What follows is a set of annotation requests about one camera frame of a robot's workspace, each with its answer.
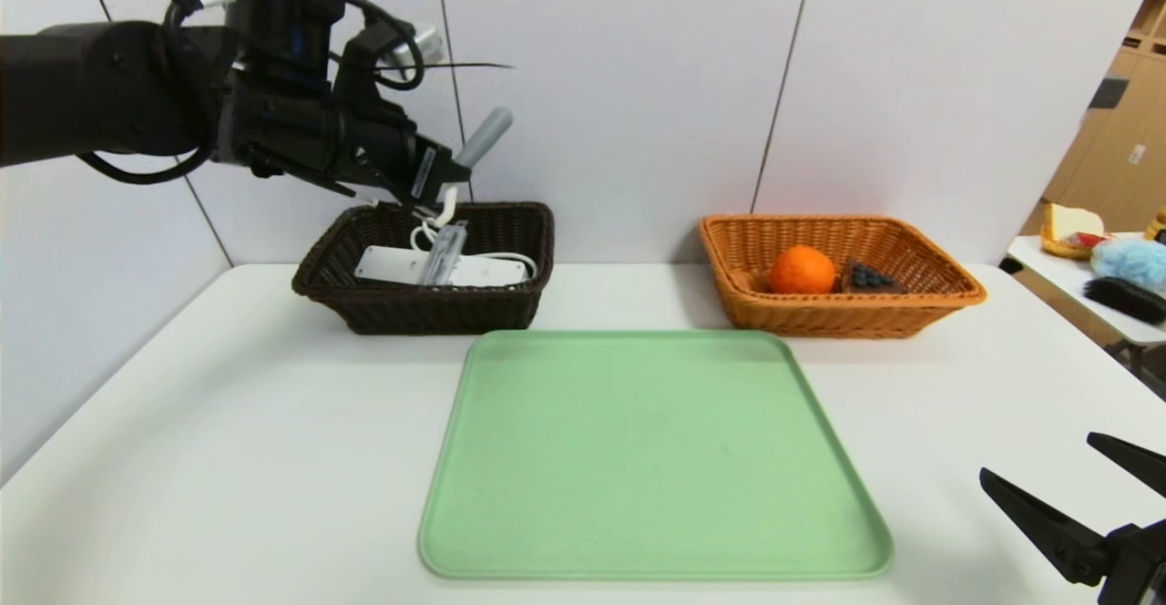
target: orange wicker basket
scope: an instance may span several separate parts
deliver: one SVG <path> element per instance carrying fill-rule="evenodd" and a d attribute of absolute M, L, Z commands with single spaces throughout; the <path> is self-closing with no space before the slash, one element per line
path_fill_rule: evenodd
<path fill-rule="evenodd" d="M 914 336 L 951 311 L 984 302 L 976 282 L 907 223 L 858 214 L 712 214 L 701 237 L 725 312 L 738 328 L 785 336 L 888 339 Z M 907 294 L 771 294 L 775 256 L 805 244 L 835 265 L 854 256 L 891 274 Z"/>

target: stuffed toy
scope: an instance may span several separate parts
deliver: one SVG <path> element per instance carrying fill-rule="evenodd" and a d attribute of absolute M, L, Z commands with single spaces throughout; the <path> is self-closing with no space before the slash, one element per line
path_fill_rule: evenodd
<path fill-rule="evenodd" d="M 1121 277 L 1143 289 L 1166 294 L 1166 245 L 1145 239 L 1112 239 L 1097 244 L 1094 273 Z"/>

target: white table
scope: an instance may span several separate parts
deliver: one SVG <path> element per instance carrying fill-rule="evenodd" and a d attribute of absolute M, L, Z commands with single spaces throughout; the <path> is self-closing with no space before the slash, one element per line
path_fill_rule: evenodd
<path fill-rule="evenodd" d="M 1166 449 L 1166 404 L 988 266 L 911 340 L 791 344 L 887 525 L 884 576 L 820 584 L 454 583 L 415 540 L 472 338 L 354 336 L 292 266 L 222 276 L 0 491 L 3 605 L 1072 605 L 978 486 L 1098 532 L 1164 514 L 1088 431 Z M 708 268 L 563 265 L 538 328 L 723 328 Z"/>
<path fill-rule="evenodd" d="M 1140 237 L 1142 234 L 1140 232 L 1128 232 L 1128 234 L 1124 232 L 1117 235 Z M 1046 281 L 1051 282 L 1058 290 L 1062 290 L 1070 298 L 1074 298 L 1074 301 L 1082 303 L 1086 309 L 1090 310 L 1103 323 L 1107 323 L 1114 331 L 1118 332 L 1123 343 L 1111 346 L 1110 351 L 1112 354 L 1129 351 L 1130 370 L 1138 378 L 1142 377 L 1143 351 L 1156 346 L 1156 344 L 1166 344 L 1166 325 L 1143 323 L 1140 319 L 1130 318 L 1129 315 L 1112 310 L 1110 307 L 1102 305 L 1102 303 L 1096 303 L 1091 298 L 1086 297 L 1086 282 L 1097 276 L 1090 268 L 1089 261 L 1061 259 L 1061 256 L 1053 256 L 1051 253 L 1041 251 L 1040 235 L 1017 237 L 1016 240 L 1012 240 L 1012 245 L 1009 245 L 1009 256 L 1020 261 L 1025 268 L 1032 269 L 1039 276 L 1045 277 Z"/>

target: power strip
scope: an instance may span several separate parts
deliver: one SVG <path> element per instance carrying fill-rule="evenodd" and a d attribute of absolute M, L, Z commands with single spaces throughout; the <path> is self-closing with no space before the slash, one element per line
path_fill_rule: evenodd
<path fill-rule="evenodd" d="M 365 249 L 354 274 L 363 280 L 416 284 L 428 259 L 426 252 L 372 245 Z M 463 255 L 457 260 L 449 286 L 515 286 L 529 277 L 521 261 Z"/>

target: dark brown wicker basket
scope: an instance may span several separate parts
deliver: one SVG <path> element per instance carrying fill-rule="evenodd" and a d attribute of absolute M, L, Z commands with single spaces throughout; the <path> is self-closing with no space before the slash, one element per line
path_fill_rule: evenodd
<path fill-rule="evenodd" d="M 370 245 L 408 248 L 417 219 L 393 205 L 345 211 L 317 240 L 292 281 L 301 296 L 329 307 L 358 335 L 484 335 L 525 330 L 539 309 L 554 263 L 555 224 L 541 203 L 462 205 L 463 253 L 524 253 L 539 266 L 535 280 L 506 288 L 407 286 L 356 277 Z"/>

